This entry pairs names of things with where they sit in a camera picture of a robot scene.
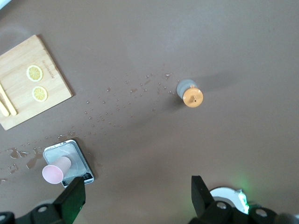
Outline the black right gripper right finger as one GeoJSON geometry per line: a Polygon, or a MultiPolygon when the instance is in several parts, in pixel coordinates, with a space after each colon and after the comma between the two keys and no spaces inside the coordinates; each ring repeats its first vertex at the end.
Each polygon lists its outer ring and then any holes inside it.
{"type": "Polygon", "coordinates": [[[273,224],[278,216],[263,207],[254,207],[249,214],[244,214],[225,201],[214,200],[199,175],[191,178],[191,194],[197,216],[189,221],[190,224],[273,224]]]}

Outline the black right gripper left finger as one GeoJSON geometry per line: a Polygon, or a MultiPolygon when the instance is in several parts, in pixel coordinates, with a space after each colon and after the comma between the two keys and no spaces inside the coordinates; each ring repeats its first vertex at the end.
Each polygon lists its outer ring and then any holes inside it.
{"type": "Polygon", "coordinates": [[[44,203],[26,215],[16,218],[12,212],[2,212],[2,224],[72,224],[85,204],[83,177],[76,177],[53,203],[44,203]]]}

